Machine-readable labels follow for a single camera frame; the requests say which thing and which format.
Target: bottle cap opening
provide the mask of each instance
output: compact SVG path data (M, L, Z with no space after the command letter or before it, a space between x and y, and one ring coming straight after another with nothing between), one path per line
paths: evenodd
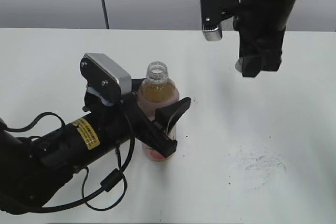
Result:
M153 84L163 84L168 80L168 68L165 63L155 61L147 68L147 79Z

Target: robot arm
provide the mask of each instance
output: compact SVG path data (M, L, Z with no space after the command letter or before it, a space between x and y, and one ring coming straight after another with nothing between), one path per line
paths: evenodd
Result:
M222 38L221 22L234 17L239 32L239 60L236 68L244 77L260 71L277 71L281 64L286 22L296 0L201 0L205 38Z

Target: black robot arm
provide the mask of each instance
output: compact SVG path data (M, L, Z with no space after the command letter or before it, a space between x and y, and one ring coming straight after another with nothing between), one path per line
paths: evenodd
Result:
M164 157L176 151L177 141L167 134L190 107L190 98L157 109L150 121L138 107L137 93L142 79L131 79L114 61L102 54L86 54L81 61L87 79L84 111L90 112L65 124L46 112L22 129L11 129L0 121L0 209L11 214L48 213L79 206L103 191L110 191L124 179L138 138ZM15 138L9 132L25 132L41 118L57 116L61 128L42 137ZM84 199L57 207L42 207L74 173L131 139L125 163L113 170L100 188Z
M205 38L222 38L221 22L234 17L239 32L236 68L244 77L277 71L281 64L286 22L296 0L201 0Z

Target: black cable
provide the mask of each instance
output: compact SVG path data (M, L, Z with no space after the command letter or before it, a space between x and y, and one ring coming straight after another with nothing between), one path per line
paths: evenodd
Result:
M130 148L129 148L129 151L128 151L128 155L125 159L125 162L120 169L121 172L124 172L126 170L127 166L130 164L132 156L133 156L134 146L135 146L135 135L134 135L134 130L133 130L132 123L131 123L129 117L124 112L124 110L122 110L122 113L123 113L123 115L124 115L124 117L125 117L125 119L128 123L129 130L130 130Z
M128 123L128 126L129 126L129 130L130 130L130 148L129 148L129 151L128 151L128 155L125 159L125 162L124 164L121 166L121 155L120 155L120 149L119 149L119 143L116 144L116 149L115 149L115 154L117 156L117 159L118 159L118 168L119 168L119 171L121 172L121 175L122 175L122 180L123 180L123 183L124 183L124 190L123 190L123 193L122 195L119 197L119 199L113 203L111 206L109 207L106 207L106 208L96 208L92 205L90 205L88 202L85 202L85 205L92 209L92 210L95 210L95 211L107 211L107 210L110 210L114 207L116 207L121 201L122 199L124 198L125 194L126 194L126 191L127 191L127 187L128 187L128 184L127 184L127 180L126 180L126 177L124 176L123 172L125 171L125 169L127 168L127 166L129 165L131 159L132 159L132 156L133 156L133 152L134 152L134 146L135 146L135 135L134 135L134 130L133 130L133 127L132 127L132 123L129 119L129 117L127 116L127 114L124 112L123 109L121 109L127 123ZM82 183L82 188L81 188L81 194L82 194L82 198L84 198L84 187L85 187L85 183L86 183L86 180L88 179L88 176L89 176L89 168L88 167L85 167L84 168L86 170L86 176L83 180L83 183Z
M120 150L119 150L118 146L116 147L116 150L118 150L118 151L116 151L116 153L117 153L118 164L119 164L118 166L119 166L119 169L120 169L121 168L121 156L120 156ZM86 176L84 178L82 188L81 188L82 197L84 197L84 186L85 186L86 180L88 179L88 176L89 176L89 168L85 167L84 169L86 170ZM115 203L113 203L111 206L106 207L106 208L96 208L96 207L90 205L87 202L85 202L85 205L92 210L100 211L100 212L107 211L107 210L110 210L110 209L116 207L122 201L122 199L124 198L124 196L126 194L126 191L127 191L127 187L128 187L126 177L124 176L123 173L121 173L121 175L122 175L122 180L124 182L124 190L123 190L122 195L119 197L119 199Z
M106 11L105 0L101 0L101 6L102 6L102 8L103 8L103 14L104 14L104 20L105 20L105 26L106 26L106 29L110 29L109 18L107 17L107 11Z
M40 115L38 115L29 125L27 125L26 127L23 127L23 128L20 128L20 129L12 129L12 128L8 128L8 127L6 127L5 128L5 131L8 131L8 132L16 132L16 133L22 133L22 132L26 132L26 131L29 131L29 130L31 130L42 118L44 118L45 116L48 116L48 115L52 115L52 116L55 116L55 117L57 117L59 120L60 120L60 122L61 122L61 129L62 129L62 131L61 131L61 133L60 134L62 134L62 132L64 131L64 129L65 129L65 122L63 121L63 119L59 116L59 115L57 115L57 114L55 114L55 113L52 113L52 112L44 112L44 113L41 113Z
M7 195L3 194L1 191L0 191L0 198L4 199L8 203L8 205L13 205L13 206L19 208L21 211L34 212L36 214L48 214L48 213L51 213L51 212L60 212L60 211L64 211L64 210L74 208L74 207L78 207L78 206L84 204L85 202L88 202L89 200L92 200L92 199L96 198L103 191L104 191L103 188L99 188L98 190L96 190L95 192L93 192L92 194L90 194L89 196L87 196L83 199L79 199L79 200L76 200L74 202L71 202L71 203L68 203L68 204L65 204L65 205L56 206L56 207L30 207L30 206L26 206L26 205L21 204L17 200L13 199L12 197L8 197Z

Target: juice bottle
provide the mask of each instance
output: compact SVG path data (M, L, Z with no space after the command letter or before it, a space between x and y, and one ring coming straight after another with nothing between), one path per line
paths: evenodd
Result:
M168 77L167 66L159 61L150 63L146 79L142 82L138 91L138 104L146 116L151 121L154 120L156 109L171 105L177 102L179 98L179 91ZM169 138L176 139L176 127L171 130ZM167 159L144 143L142 143L142 147L146 156L153 161Z

